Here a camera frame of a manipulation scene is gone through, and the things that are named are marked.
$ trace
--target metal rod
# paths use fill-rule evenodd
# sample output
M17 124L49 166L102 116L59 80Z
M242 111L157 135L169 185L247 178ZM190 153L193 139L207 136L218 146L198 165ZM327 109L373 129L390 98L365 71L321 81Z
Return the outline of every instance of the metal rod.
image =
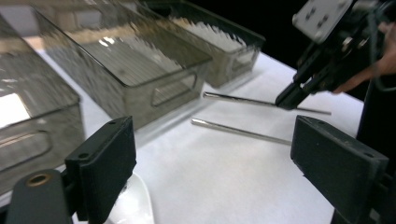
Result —
M207 91L204 92L203 96L204 96L204 98L209 98L209 99L213 99L213 100L221 100L221 101L234 102L234 103L243 103L243 104L249 104L249 105L266 105L266 106L277 107L274 103L252 100L252 99L241 98L241 97L235 97L235 96L229 96L229 95L222 95L222 94L217 94L217 93L207 92ZM303 107L297 107L296 110L319 113L319 114L326 114L326 115L332 114L332 112L329 112L329 111L321 111L321 110L308 109L308 108L303 108Z
M280 143L280 144L284 144L287 146L291 146L291 141L288 141L288 140L275 138L275 137L271 137L271 136L263 135L263 134L259 134L259 133L252 133L252 132L232 128L229 126L209 122L209 121L202 120L202 119L192 119L191 123L194 125L197 125L197 126L205 127L205 128L210 128L210 129L214 129L214 130L218 130L218 131L224 131L226 133L236 133L236 134L244 135L247 137L253 137L253 138L257 138L257 139L261 139L261 140L265 140L265 141L270 141L270 142L275 142L275 143Z

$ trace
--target white tabletop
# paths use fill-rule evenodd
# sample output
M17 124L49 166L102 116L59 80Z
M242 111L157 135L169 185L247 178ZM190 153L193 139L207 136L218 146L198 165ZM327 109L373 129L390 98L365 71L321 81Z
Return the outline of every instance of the white tabletop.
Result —
M81 95L87 137L110 120L62 69L41 55ZM254 78L245 83L223 90L205 86L203 91L274 102L295 73L262 53L251 72ZM205 119L291 141L295 118L304 115L355 136L363 104L346 94L321 92L301 106L332 114L201 98L135 132L134 172L146 182L155 223L330 223L332 206L292 162L290 146L191 124L191 118Z

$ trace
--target silver rod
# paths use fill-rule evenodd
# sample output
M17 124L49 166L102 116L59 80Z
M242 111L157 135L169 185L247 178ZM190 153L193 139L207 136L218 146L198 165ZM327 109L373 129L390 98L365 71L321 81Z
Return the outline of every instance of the silver rod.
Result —
M253 137L253 138L257 138L257 139L261 139L261 140L266 140L266 141L270 141L270 142L276 142L276 143L291 146L291 141L288 141L288 140L275 138L275 137L271 137L271 136L263 135L263 134L259 134L259 133L252 133L252 132L232 128L229 126L209 122L209 121L202 120L202 119L192 119L191 123L194 125L197 125L197 126L205 127L205 128L211 128L211 129L218 130L218 131L224 131L226 133L236 133L236 134L244 135L247 137Z
M241 97L236 97L236 96L222 95L222 94L217 94L217 93L207 92L207 91L204 92L203 96L204 96L204 98L209 98L209 99L213 99L213 100L221 100L221 101L234 102L234 103L243 103L243 104L249 104L249 105L266 105L266 106L277 107L274 103L252 100L252 99L247 99L247 98L241 98ZM326 115L332 114L332 112L329 112L329 111L321 111L321 110L315 110L315 109L309 109L309 108L303 108L303 107L297 107L295 110L301 110L301 111L305 111L305 112L313 112L313 113L319 113L319 114L326 114Z

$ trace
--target rectangular bin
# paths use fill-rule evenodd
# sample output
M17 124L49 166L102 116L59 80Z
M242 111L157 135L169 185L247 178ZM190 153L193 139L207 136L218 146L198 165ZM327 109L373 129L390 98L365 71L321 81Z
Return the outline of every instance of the rectangular bin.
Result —
M128 8L210 54L205 81L217 89L251 71L265 38L188 1L141 0Z
M78 94L0 15L0 207L18 180L64 164L84 139Z
M46 52L113 118L139 129L200 97L210 55L118 3L35 7Z

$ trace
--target white plate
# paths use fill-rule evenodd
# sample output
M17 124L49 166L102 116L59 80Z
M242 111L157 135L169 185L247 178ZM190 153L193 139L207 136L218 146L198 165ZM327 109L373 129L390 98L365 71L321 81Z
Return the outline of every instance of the white plate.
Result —
M143 179L133 173L110 212L106 224L154 224L151 199Z

